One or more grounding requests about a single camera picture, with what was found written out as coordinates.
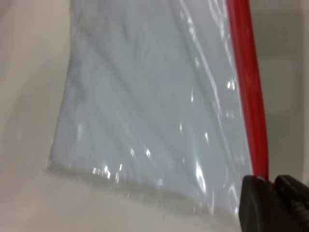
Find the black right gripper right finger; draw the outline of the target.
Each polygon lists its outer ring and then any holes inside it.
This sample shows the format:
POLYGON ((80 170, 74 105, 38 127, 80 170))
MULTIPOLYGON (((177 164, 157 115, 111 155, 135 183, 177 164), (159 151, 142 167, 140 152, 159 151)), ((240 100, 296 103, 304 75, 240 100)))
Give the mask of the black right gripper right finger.
POLYGON ((275 179, 275 190, 289 214, 302 228, 309 231, 309 188, 290 175, 275 179))

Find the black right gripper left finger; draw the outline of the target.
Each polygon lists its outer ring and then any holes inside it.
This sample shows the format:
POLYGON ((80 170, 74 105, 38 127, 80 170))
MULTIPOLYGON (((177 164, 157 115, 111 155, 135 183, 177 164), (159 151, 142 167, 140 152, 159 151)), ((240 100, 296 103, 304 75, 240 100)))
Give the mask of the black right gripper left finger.
POLYGON ((246 175, 242 180, 239 222, 243 232, 296 232, 297 222, 265 179, 246 175))

